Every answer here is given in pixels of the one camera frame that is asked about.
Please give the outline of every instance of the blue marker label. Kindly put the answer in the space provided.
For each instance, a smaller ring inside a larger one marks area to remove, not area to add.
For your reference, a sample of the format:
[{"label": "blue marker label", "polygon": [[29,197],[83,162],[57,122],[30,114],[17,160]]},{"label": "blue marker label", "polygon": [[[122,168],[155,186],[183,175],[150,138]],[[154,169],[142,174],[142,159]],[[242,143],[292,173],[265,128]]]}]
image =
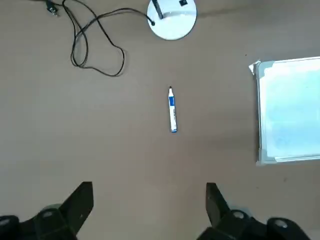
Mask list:
[{"label": "blue marker label", "polygon": [[175,98],[173,96],[169,97],[169,104],[170,104],[170,106],[174,106],[175,105]]}]

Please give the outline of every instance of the cable plug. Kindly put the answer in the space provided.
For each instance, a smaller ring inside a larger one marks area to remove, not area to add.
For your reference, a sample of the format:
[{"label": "cable plug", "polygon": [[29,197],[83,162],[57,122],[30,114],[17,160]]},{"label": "cable plug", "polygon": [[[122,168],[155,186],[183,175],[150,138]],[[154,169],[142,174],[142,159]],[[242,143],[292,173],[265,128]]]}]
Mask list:
[{"label": "cable plug", "polygon": [[55,4],[52,1],[46,0],[45,4],[48,12],[50,12],[53,16],[56,16],[56,17],[59,16],[58,9],[56,8]]}]

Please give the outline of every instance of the white round base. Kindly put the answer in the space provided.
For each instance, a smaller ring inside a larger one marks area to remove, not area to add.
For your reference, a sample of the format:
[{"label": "white round base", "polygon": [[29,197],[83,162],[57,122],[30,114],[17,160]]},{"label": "white round base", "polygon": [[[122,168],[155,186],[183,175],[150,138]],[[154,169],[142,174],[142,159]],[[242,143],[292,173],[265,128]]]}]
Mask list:
[{"label": "white round base", "polygon": [[165,40],[178,40],[190,33],[197,19],[197,7],[194,0],[158,0],[163,19],[159,18],[152,2],[149,3],[147,15],[155,22],[151,30]]}]

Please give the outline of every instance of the black cord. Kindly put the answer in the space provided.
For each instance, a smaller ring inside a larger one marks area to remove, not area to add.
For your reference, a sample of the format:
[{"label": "black cord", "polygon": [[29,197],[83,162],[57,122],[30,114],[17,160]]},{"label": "black cord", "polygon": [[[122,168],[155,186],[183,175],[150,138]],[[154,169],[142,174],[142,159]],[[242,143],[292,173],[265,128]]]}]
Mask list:
[{"label": "black cord", "polygon": [[[145,13],[143,13],[143,12],[141,12],[139,10],[130,8],[130,7],[119,8],[119,9],[116,9],[116,10],[113,10],[113,11],[109,11],[109,12],[105,12],[103,14],[97,15],[85,3],[81,2],[80,0],[73,0],[73,1],[81,4],[82,6],[84,6],[94,16],[94,18],[90,22],[88,22],[84,27],[82,27],[81,24],[79,23],[79,21],[77,20],[77,18],[75,17],[74,13],[71,11],[71,9],[68,6],[66,6],[65,2],[67,0],[63,0],[62,4],[55,3],[55,2],[53,2],[51,0],[43,0],[43,1],[45,1],[46,5],[47,5],[47,10],[49,12],[51,12],[52,14],[54,14],[54,15],[57,15],[57,11],[58,11],[55,6],[62,7],[64,9],[64,11],[66,12],[67,16],[69,17],[71,23],[72,23],[72,26],[73,26],[73,43],[72,43],[71,54],[70,54],[70,60],[71,60],[72,65],[77,67],[77,68],[81,68],[81,69],[92,69],[92,70],[95,70],[95,71],[97,71],[97,72],[99,72],[99,73],[101,73],[101,74],[103,74],[105,76],[109,76],[109,77],[118,77],[118,76],[121,75],[121,73],[122,73],[122,71],[124,69],[124,66],[125,66],[126,55],[125,55],[124,50],[120,46],[114,44],[114,42],[111,40],[111,38],[107,34],[105,28],[102,26],[102,24],[100,22],[100,19],[106,18],[106,17],[110,17],[110,16],[115,15],[115,14],[136,13],[136,14],[139,14],[139,15],[147,18],[151,22],[151,24],[153,26],[155,25],[155,22],[152,21],[150,19],[150,17],[148,17]],[[120,66],[119,70],[116,73],[113,73],[113,74],[112,73],[107,73],[107,72],[104,72],[104,71],[94,67],[94,66],[87,66],[86,65],[86,63],[88,61],[88,55],[89,55],[89,43],[88,43],[88,38],[87,38],[87,35],[86,35],[86,31],[95,22],[98,23],[101,31],[103,32],[104,36],[107,38],[109,43],[113,47],[115,47],[116,49],[120,50],[120,52],[121,52],[122,63],[121,63],[121,66]],[[76,57],[75,57],[75,50],[76,50],[77,44],[80,42],[80,38],[81,37],[84,38],[85,55],[84,55],[84,59],[81,62],[78,62],[76,60]]]}]

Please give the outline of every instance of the screw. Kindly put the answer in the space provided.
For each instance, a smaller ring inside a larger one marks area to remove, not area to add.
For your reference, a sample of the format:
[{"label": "screw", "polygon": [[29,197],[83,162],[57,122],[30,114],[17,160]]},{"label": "screw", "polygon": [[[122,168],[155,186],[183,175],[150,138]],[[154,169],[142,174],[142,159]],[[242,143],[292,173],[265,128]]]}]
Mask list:
[{"label": "screw", "polygon": [[245,215],[240,212],[240,211],[235,211],[233,212],[233,215],[237,218],[237,219],[243,219],[245,217]]},{"label": "screw", "polygon": [[288,227],[288,225],[286,224],[286,222],[283,221],[283,220],[281,220],[281,219],[275,220],[274,223],[275,223],[278,227],[280,227],[280,228],[286,229],[286,228]]},{"label": "screw", "polygon": [[52,216],[52,212],[51,211],[47,211],[42,215],[44,218],[50,217]]},{"label": "screw", "polygon": [[10,222],[9,219],[3,219],[0,221],[0,226],[4,226],[4,225],[8,224],[9,222]]}]

